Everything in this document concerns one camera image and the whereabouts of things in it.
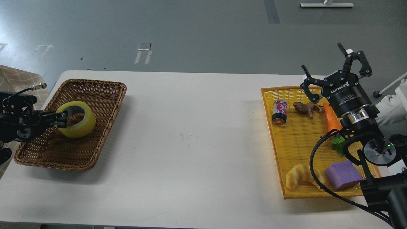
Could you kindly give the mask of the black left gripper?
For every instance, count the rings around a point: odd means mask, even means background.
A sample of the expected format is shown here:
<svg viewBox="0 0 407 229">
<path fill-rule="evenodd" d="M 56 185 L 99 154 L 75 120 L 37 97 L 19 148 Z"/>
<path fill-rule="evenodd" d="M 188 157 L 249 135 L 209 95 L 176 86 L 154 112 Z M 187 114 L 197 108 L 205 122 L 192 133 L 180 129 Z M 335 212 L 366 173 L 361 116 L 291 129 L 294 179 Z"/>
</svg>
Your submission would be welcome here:
<svg viewBox="0 0 407 229">
<path fill-rule="evenodd" d="M 35 110 L 34 113 L 29 116 L 26 126 L 24 127 L 25 140 L 34 139 L 42 135 L 44 132 L 42 130 L 42 118 L 49 119 L 43 121 L 43 126 L 47 128 L 67 128 L 67 111 Z"/>
</svg>

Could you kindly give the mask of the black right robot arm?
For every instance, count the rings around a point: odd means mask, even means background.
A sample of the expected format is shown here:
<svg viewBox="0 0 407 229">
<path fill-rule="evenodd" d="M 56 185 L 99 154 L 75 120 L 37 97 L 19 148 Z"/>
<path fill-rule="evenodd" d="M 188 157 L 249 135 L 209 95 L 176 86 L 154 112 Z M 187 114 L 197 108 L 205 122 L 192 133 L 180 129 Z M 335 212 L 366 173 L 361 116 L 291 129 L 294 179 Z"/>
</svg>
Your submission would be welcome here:
<svg viewBox="0 0 407 229">
<path fill-rule="evenodd" d="M 343 126 L 341 130 L 327 132 L 314 146 L 309 161 L 311 176 L 320 189 L 333 197 L 380 218 L 394 229 L 405 229 L 406 168 L 395 175 L 374 178 L 367 164 L 390 166 L 400 160 L 406 163 L 406 136 L 395 134 L 389 140 L 384 137 L 376 122 L 379 110 L 372 105 L 359 83 L 360 78 L 372 75 L 364 53 L 346 50 L 341 43 L 338 43 L 338 47 L 345 56 L 343 67 L 323 80 L 311 77 L 305 65 L 301 67 L 306 78 L 300 88 L 313 103 L 323 97 L 327 98 Z M 345 139 L 342 148 L 344 156 L 353 164 L 362 166 L 365 180 L 360 182 L 360 186 L 367 206 L 339 196 L 327 188 L 314 172 L 314 155 L 317 149 L 335 135 L 341 135 Z"/>
</svg>

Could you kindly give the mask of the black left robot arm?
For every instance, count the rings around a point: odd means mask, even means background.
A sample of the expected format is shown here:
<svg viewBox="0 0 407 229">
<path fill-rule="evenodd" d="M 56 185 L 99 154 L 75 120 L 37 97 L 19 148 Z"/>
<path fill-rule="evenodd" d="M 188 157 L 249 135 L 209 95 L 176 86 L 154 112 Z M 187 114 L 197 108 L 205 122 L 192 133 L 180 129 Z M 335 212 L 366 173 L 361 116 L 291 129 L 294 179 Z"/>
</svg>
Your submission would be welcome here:
<svg viewBox="0 0 407 229">
<path fill-rule="evenodd" d="M 34 95 L 26 94 L 29 90 L 46 88 L 45 83 L 28 87 L 19 92 L 1 91 L 0 113 L 0 162 L 5 163 L 11 158 L 12 150 L 5 148 L 9 142 L 29 142 L 41 136 L 52 126 L 67 127 L 68 112 L 35 110 L 34 104 L 38 99 Z"/>
</svg>

